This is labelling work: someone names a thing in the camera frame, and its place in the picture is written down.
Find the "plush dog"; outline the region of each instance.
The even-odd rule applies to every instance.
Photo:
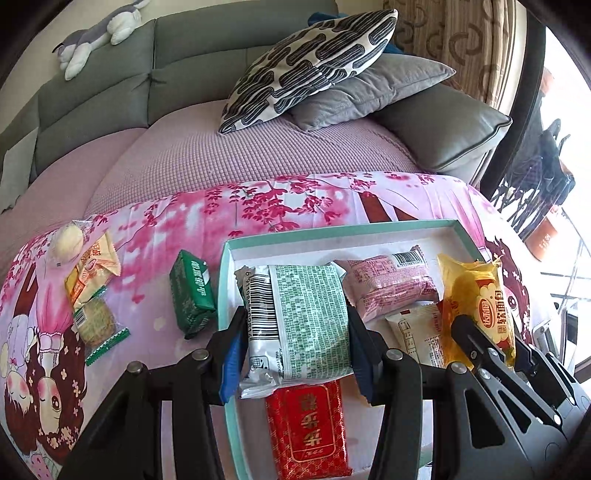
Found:
[[[93,50],[111,42],[117,45],[129,37],[142,24],[139,9],[148,5],[150,0],[135,0],[134,3],[119,7],[103,20],[88,30],[77,30],[68,35],[57,50],[60,68],[65,70],[66,80],[71,80],[80,73]]]

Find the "pink tablecloth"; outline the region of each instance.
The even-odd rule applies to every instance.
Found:
[[[554,314],[539,270],[490,203],[451,177],[389,171],[284,176],[92,216],[89,242],[109,230],[122,263],[122,275],[109,284],[106,300],[131,336],[91,367],[84,366],[83,345],[72,330],[63,288],[72,265],[48,268],[52,233],[36,237],[20,250],[0,291],[0,423],[39,478],[55,478],[128,362],[140,360],[155,368],[204,346],[213,326],[191,341],[176,326],[168,272],[180,249],[205,259],[216,280],[229,238],[441,218],[460,220],[485,258],[503,256],[509,304],[523,337],[531,341],[531,326]],[[221,454],[225,464],[231,462],[228,452]],[[165,469],[171,461],[164,458]]]

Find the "beige patterned curtain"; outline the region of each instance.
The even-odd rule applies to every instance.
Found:
[[[449,86],[498,108],[514,45],[515,0],[384,0],[398,10],[396,45],[445,63]]]

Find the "red oval logo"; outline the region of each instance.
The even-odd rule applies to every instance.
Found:
[[[495,324],[495,318],[492,314],[492,306],[487,299],[480,300],[480,305],[478,305],[478,313],[480,314],[482,324],[486,328],[491,328]]]

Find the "metal screw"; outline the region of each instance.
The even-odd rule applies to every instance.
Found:
[[[130,374],[138,375],[144,369],[144,364],[140,361],[134,360],[127,364],[127,371]]]
[[[193,353],[191,353],[191,357],[193,360],[207,360],[209,357],[209,352],[205,350],[205,348],[198,348],[197,350],[194,350]]]
[[[490,380],[491,379],[491,374],[488,372],[488,370],[485,370],[484,368],[479,368],[478,369],[478,373],[485,380]]]
[[[462,362],[453,362],[451,364],[451,369],[454,373],[457,373],[458,375],[465,374],[468,371],[466,365],[464,365]]]
[[[398,362],[399,360],[402,360],[402,358],[403,358],[402,352],[396,348],[391,348],[390,350],[388,350],[386,352],[386,356],[390,360],[394,360],[395,362]]]

